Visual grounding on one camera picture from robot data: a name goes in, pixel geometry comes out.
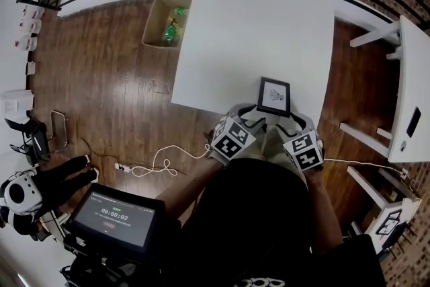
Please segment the power adapter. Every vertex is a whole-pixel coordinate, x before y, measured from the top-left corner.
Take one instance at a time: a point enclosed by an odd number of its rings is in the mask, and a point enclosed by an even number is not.
[[[118,172],[130,173],[132,171],[132,168],[127,165],[115,163],[115,170]]]

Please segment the person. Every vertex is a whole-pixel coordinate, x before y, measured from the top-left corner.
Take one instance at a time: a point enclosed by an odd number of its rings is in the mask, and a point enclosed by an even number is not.
[[[300,173],[268,128],[226,167],[214,158],[160,194],[178,219],[198,199],[176,240],[171,285],[385,286],[372,241],[343,243],[323,169]]]
[[[69,201],[73,194],[89,183],[99,180],[99,171],[91,167],[88,172],[80,173],[78,176],[65,180],[90,164],[88,155],[75,157],[66,163],[47,171],[40,171],[31,177],[34,184],[42,195],[42,204],[34,215],[13,214],[13,224],[10,224],[21,235],[34,235],[39,232],[40,224],[37,220]],[[5,189],[11,183],[8,179],[0,187],[0,198],[4,198]],[[24,192],[19,188],[11,189],[11,198],[22,198]],[[12,212],[7,206],[0,207],[0,228],[4,228],[9,222],[9,214]]]

